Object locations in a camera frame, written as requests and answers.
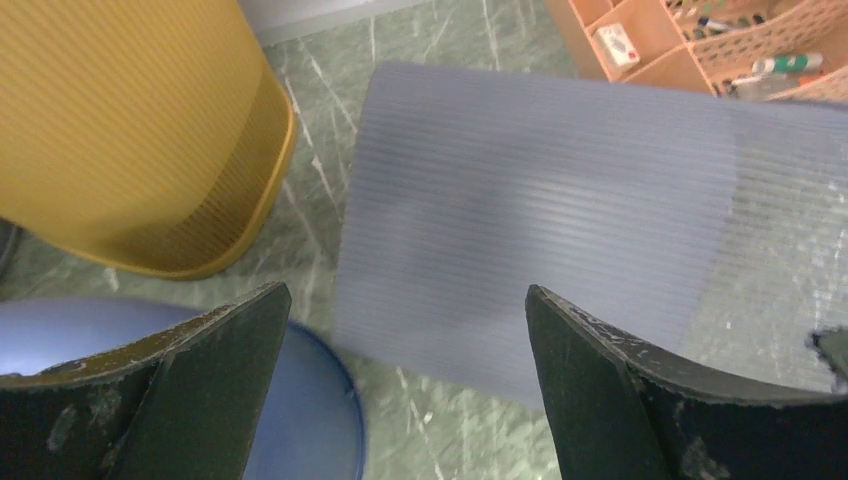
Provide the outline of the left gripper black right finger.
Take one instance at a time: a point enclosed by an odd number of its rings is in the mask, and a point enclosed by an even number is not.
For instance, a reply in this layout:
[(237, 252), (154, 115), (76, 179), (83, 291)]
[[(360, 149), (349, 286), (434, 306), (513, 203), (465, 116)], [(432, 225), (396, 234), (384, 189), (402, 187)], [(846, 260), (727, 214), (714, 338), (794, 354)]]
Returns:
[(696, 363), (538, 285), (525, 310), (563, 478), (846, 477), (845, 393)]

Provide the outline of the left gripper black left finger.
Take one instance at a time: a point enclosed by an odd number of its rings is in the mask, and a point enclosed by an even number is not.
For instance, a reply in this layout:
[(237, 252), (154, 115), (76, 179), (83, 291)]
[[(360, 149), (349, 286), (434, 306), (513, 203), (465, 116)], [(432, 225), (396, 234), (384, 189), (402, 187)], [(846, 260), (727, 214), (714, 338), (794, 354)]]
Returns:
[(126, 298), (1, 306), (5, 479), (239, 479), (292, 303), (208, 312)]

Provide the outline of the blue plastic bin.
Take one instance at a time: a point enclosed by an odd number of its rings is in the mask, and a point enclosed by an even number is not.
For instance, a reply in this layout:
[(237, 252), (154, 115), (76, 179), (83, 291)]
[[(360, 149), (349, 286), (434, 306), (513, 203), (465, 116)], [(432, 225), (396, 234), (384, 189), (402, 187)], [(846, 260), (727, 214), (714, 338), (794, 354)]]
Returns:
[[(199, 315), (126, 297), (28, 299), (1, 306), (1, 371), (36, 374), (123, 346)], [(291, 320), (268, 388), (246, 479), (359, 479), (366, 428), (354, 381), (335, 352)]]

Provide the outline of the dark grey mesh bin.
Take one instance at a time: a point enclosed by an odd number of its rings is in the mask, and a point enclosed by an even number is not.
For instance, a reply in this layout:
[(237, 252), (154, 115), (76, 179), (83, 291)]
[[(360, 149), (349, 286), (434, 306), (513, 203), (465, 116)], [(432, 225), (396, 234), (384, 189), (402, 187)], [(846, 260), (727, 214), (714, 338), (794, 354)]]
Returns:
[(847, 109), (387, 61), (355, 143), (335, 342), (530, 406), (543, 286), (710, 367), (827, 391)]

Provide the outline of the yellow mesh bin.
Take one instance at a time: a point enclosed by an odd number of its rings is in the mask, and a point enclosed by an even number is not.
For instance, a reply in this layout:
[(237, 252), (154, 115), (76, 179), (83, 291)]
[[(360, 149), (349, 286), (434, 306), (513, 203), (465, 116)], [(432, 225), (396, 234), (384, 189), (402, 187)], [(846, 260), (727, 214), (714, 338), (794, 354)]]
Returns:
[(1, 216), (59, 249), (213, 275), (255, 241), (295, 141), (236, 1), (1, 5)]

